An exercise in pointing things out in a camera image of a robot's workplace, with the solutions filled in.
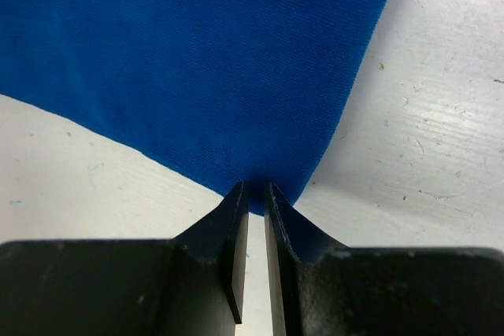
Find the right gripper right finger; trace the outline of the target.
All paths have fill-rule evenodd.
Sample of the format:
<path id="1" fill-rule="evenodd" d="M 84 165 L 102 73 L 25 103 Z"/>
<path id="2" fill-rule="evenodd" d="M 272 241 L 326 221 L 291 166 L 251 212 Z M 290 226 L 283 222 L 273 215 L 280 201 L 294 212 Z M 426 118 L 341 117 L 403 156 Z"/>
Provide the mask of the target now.
<path id="1" fill-rule="evenodd" d="M 353 251 L 265 186 L 265 236 L 275 335 L 350 335 Z"/>

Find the blue towel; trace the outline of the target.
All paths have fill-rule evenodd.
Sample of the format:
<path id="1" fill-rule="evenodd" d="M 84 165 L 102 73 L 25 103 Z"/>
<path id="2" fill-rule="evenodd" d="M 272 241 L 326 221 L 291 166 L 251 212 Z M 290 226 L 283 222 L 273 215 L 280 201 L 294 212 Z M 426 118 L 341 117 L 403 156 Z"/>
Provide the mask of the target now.
<path id="1" fill-rule="evenodd" d="M 1 0 L 1 92 L 262 213 L 308 184 L 386 1 Z"/>

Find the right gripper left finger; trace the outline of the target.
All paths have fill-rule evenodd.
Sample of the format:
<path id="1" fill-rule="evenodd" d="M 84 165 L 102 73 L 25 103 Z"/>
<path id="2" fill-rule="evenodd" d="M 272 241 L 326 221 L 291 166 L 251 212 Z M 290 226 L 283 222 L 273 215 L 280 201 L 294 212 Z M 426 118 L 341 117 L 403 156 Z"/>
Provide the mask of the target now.
<path id="1" fill-rule="evenodd" d="M 170 313 L 183 320 L 243 322 L 249 223 L 247 182 L 233 186 L 221 203 L 174 239 L 169 269 Z"/>

